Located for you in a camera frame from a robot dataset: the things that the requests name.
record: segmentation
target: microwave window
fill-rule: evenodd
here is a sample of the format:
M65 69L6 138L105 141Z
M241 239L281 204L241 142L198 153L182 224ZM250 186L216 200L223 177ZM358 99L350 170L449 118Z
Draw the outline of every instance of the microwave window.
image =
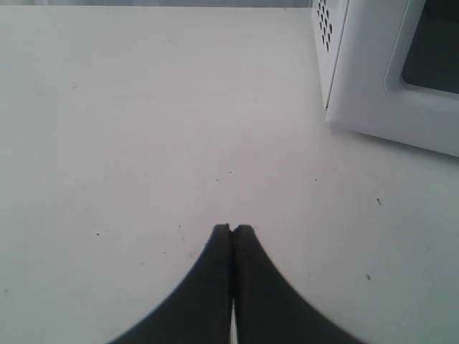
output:
M459 0L427 0L405 61L405 82L459 93Z

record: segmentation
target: black object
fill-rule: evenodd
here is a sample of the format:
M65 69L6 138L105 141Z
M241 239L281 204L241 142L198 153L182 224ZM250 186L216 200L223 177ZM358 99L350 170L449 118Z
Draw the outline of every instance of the black object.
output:
M156 310L111 344L228 344L231 236L227 224L215 226L181 284Z
M251 226L233 231L239 344L361 344L310 306L282 277Z
M270 261L251 226L214 227L172 294L111 344L362 344L310 306Z

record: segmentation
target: microwave vent holes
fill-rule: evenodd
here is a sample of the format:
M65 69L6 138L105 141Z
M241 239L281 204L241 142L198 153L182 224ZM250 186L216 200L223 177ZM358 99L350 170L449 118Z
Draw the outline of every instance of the microwave vent holes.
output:
M322 36L322 45L327 49L331 48L331 37L333 34L333 24L331 23L330 11L327 7L327 0L319 0L318 9L318 28Z

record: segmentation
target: white table surface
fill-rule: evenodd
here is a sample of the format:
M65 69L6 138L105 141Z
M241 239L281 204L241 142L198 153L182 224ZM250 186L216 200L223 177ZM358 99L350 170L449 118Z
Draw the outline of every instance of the white table surface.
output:
M330 129L308 9L1 7L0 47L1 343L113 339L224 222L369 343L457 342L459 160Z

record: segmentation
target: white microwave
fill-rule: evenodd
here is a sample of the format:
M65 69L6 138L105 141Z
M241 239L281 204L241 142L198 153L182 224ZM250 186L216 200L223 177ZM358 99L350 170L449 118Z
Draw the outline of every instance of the white microwave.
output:
M326 120L459 156L459 1L313 0Z

